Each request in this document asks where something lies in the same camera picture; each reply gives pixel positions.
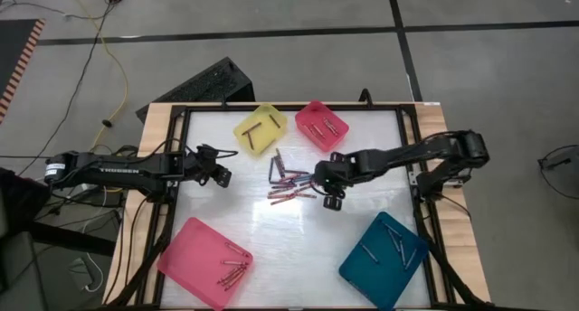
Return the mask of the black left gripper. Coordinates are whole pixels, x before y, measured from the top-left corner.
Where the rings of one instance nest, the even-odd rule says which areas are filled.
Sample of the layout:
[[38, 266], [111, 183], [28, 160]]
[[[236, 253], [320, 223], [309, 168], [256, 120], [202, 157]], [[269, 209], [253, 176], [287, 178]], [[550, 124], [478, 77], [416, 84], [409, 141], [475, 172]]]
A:
[[229, 169], [223, 164], [220, 166], [216, 163], [216, 158], [218, 157], [218, 151], [208, 146], [207, 144], [201, 144], [197, 147], [197, 162], [200, 168], [197, 182], [199, 184], [207, 184], [209, 179], [213, 179], [217, 183], [220, 182], [220, 176], [222, 174], [229, 174]]

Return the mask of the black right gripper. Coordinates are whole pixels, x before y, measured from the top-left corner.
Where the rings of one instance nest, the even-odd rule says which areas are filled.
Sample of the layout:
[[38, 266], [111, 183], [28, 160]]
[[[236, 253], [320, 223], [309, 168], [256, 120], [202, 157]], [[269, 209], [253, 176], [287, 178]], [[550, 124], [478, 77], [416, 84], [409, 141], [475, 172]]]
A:
[[335, 186], [353, 186], [365, 178], [356, 169], [356, 160], [338, 152], [332, 153], [331, 162], [318, 162], [314, 168], [313, 181], [321, 186], [333, 183]]

